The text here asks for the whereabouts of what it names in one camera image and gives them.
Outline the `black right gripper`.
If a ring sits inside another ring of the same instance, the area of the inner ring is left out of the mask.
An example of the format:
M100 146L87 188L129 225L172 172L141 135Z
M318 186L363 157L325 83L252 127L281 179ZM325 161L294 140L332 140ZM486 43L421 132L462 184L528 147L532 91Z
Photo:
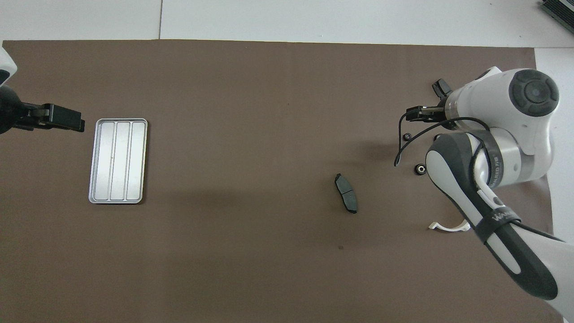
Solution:
M415 106L406 109L406 120L408 122L434 122L433 114L434 107ZM449 131L456 130L456 122L451 119L443 119L439 122L439 125Z

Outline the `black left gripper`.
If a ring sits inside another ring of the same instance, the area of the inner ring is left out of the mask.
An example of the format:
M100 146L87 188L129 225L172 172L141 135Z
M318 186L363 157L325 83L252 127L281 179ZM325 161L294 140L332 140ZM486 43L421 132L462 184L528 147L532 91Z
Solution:
M26 110L26 129L29 131L47 130L47 125L64 130L85 131L82 113L76 110L55 104L26 104ZM2 86L0 88L0 134L12 129L23 116L25 116L25 108L17 93L9 86Z

